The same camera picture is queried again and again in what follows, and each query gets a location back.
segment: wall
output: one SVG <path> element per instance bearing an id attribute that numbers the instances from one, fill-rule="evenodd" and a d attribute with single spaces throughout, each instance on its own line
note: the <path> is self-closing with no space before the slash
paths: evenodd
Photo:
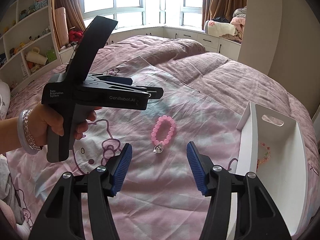
<path id="1" fill-rule="evenodd" d="M 238 62 L 268 75 L 279 39 L 282 0 L 247 0 Z"/>
<path id="2" fill-rule="evenodd" d="M 320 103 L 319 56 L 320 23 L 311 8 L 305 0 L 282 0 L 279 40 L 268 76 L 295 96 L 311 117 Z"/>

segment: hand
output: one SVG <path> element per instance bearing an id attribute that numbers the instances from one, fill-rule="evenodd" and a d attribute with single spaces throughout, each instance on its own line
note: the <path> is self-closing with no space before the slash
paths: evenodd
<path id="1" fill-rule="evenodd" d="M 96 107 L 94 110 L 99 110 L 102 107 Z M 90 112 L 88 120 L 95 121 L 97 114 L 95 111 Z M 28 117 L 28 129 L 30 135 L 35 140 L 37 146 L 43 146 L 47 144 L 47 127 L 51 126 L 54 133 L 63 136 L 63 117 L 53 110 L 51 107 L 37 104 Z M 74 137 L 80 140 L 83 133 L 88 129 L 88 122 L 85 121 L 77 126 Z"/>

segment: finger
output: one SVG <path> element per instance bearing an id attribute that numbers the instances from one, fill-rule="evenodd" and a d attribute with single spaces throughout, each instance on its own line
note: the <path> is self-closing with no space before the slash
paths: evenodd
<path id="1" fill-rule="evenodd" d="M 90 113 L 89 113 L 89 116 L 88 116 L 88 120 L 90 120 L 91 122 L 93 122 L 94 120 L 96 120 L 96 118 L 97 118 L 97 114 L 96 114 L 96 112 L 95 111 L 91 111 Z"/>
<path id="2" fill-rule="evenodd" d="M 41 118 L 51 126 L 54 133 L 63 136 L 63 117 L 57 111 L 53 110 L 49 106 L 43 106 L 43 111 L 41 111 Z"/>
<path id="3" fill-rule="evenodd" d="M 73 135 L 76 140 L 80 140 L 83 137 L 83 133 L 74 132 Z"/>
<path id="4" fill-rule="evenodd" d="M 83 133 L 83 132 L 87 131 L 87 129 L 88 129 L 88 122 L 85 121 L 85 122 L 78 124 L 78 126 L 76 128 L 76 132 Z"/>

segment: cream tumbler with handle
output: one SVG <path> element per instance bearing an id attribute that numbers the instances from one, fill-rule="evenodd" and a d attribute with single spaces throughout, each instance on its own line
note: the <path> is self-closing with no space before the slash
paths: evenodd
<path id="1" fill-rule="evenodd" d="M 45 65 L 47 58 L 39 53 L 40 49 L 38 47 L 33 47 L 32 50 L 27 53 L 26 60 L 36 64 Z"/>

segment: silver charm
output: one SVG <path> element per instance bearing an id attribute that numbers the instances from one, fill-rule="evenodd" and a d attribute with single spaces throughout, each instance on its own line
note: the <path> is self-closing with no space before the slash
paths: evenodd
<path id="1" fill-rule="evenodd" d="M 163 151 L 163 144 L 159 143 L 156 145 L 155 149 L 153 150 L 153 153 L 161 153 Z"/>

